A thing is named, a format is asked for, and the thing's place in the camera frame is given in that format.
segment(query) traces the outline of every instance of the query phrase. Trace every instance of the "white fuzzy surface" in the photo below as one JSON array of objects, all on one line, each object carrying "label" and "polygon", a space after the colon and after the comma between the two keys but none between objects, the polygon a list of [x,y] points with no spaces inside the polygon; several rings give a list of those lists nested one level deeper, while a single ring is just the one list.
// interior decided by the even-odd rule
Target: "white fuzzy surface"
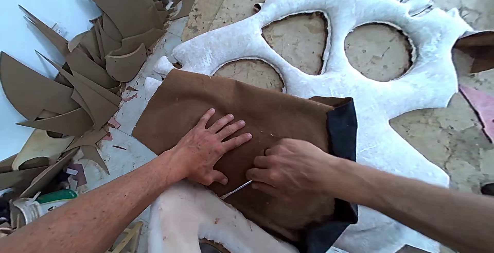
[{"label": "white fuzzy surface", "polygon": [[[353,97],[359,123],[358,163],[447,187],[448,175],[389,125],[389,119],[408,111],[446,107],[457,92],[451,49],[472,28],[456,9],[421,13],[429,5],[430,0],[266,0],[255,15],[180,44],[173,55],[182,63],[182,70],[207,75],[213,75],[222,65],[234,60],[261,59],[280,74],[287,94],[302,98]],[[330,17],[331,35],[327,41],[330,46],[323,54],[321,74],[308,75],[271,49],[262,38],[261,29],[286,16],[315,11]],[[388,82],[368,79],[346,58],[346,35],[355,27],[371,22],[394,24],[404,30],[414,46],[413,65],[398,79]],[[158,62],[155,71],[167,74],[171,69],[167,62],[166,59]],[[294,251],[284,243],[274,242],[262,229],[202,188],[181,184],[164,192],[154,205],[159,207],[151,211],[151,218],[159,219],[167,238],[158,240],[150,235],[151,253],[155,252],[151,247],[156,243],[162,243],[165,252],[199,253],[197,238],[201,237],[225,244],[232,253]],[[220,225],[211,224],[216,218]],[[245,227],[249,223],[253,225],[252,231]],[[151,225],[151,231],[154,230],[157,229]],[[335,246],[360,253],[395,252],[405,244],[439,252],[437,242],[360,206],[359,222],[350,225]]]}]

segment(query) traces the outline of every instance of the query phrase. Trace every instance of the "finger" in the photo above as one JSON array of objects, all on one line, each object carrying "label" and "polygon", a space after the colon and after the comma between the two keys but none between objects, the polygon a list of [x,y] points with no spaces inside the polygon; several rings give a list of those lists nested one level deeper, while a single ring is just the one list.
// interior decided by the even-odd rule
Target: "finger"
[{"label": "finger", "polygon": [[218,170],[213,170],[209,174],[210,174],[213,182],[219,182],[222,185],[225,185],[228,183],[228,178],[225,176],[225,174],[221,173]]},{"label": "finger", "polygon": [[265,156],[256,156],[254,158],[254,166],[256,168],[269,168],[268,158]]},{"label": "finger", "polygon": [[222,129],[226,124],[230,123],[233,120],[233,114],[228,114],[220,118],[218,121],[214,122],[212,126],[210,126],[207,130],[212,134],[218,132],[218,130]]},{"label": "finger", "polygon": [[223,147],[225,148],[226,151],[233,150],[237,148],[238,146],[242,145],[243,143],[249,141],[252,139],[252,134],[250,133],[244,133],[240,136],[237,136],[235,138],[232,138],[228,141],[223,142]]},{"label": "finger", "polygon": [[228,136],[231,136],[234,132],[243,128],[244,126],[245,126],[245,121],[243,120],[237,121],[235,124],[227,125],[224,129],[220,130],[218,136],[221,140],[223,140]]},{"label": "finger", "polygon": [[199,119],[199,123],[197,123],[196,126],[201,128],[206,128],[206,123],[207,121],[209,121],[209,119],[211,119],[211,117],[214,114],[214,111],[215,111],[214,108],[211,108],[208,111],[206,111],[206,113]]},{"label": "finger", "polygon": [[274,197],[279,197],[279,198],[285,197],[285,195],[279,189],[277,189],[277,188],[275,188],[269,184],[256,182],[256,183],[252,183],[252,188],[258,189],[258,190],[260,190],[266,194],[269,194],[271,196],[274,196]]},{"label": "finger", "polygon": [[263,182],[269,185],[273,185],[269,169],[252,168],[247,170],[245,176],[247,177],[247,180],[253,180],[256,182]]}]

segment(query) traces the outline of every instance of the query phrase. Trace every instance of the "brown fabric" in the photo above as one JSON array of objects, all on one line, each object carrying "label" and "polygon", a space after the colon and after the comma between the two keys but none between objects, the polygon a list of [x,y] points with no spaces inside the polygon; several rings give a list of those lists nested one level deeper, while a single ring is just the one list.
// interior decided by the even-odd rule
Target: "brown fabric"
[{"label": "brown fabric", "polygon": [[[342,99],[328,99],[340,103]],[[133,136],[159,155],[171,149],[209,109],[216,113],[207,126],[232,113],[246,126],[234,136],[250,132],[252,140],[226,153],[215,165],[229,179],[226,186],[213,183],[219,196],[244,184],[253,159],[281,138],[311,142],[328,152],[327,112],[334,108],[315,101],[265,90],[236,80],[173,69],[149,101]],[[306,194],[285,202],[246,186],[225,201],[261,227],[298,241],[299,230],[311,222],[328,220],[334,199]]]}]

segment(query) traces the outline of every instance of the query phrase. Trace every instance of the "left hand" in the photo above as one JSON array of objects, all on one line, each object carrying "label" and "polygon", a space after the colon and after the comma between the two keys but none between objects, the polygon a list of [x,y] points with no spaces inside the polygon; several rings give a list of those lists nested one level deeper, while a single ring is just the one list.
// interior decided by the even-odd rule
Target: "left hand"
[{"label": "left hand", "polygon": [[227,184],[228,178],[225,174],[214,170],[213,166],[227,151],[237,148],[252,138],[250,133],[244,133],[222,142],[223,139],[243,128],[245,122],[240,120],[225,127],[234,118],[232,114],[228,114],[206,128],[206,123],[213,114],[214,109],[209,109],[175,147],[163,153],[170,154],[173,166],[179,165],[183,168],[181,170],[185,171],[185,177],[203,185],[210,185],[215,181]]}]

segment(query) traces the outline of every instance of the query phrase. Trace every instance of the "right hand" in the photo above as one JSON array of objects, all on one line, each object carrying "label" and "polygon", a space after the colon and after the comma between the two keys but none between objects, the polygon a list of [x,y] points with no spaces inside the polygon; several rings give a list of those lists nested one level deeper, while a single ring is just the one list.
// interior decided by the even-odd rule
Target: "right hand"
[{"label": "right hand", "polygon": [[247,179],[252,188],[286,200],[301,195],[324,192],[353,201],[351,173],[346,170],[352,161],[323,152],[307,141],[281,139],[267,149],[266,156],[254,159],[256,168],[249,169]]}]

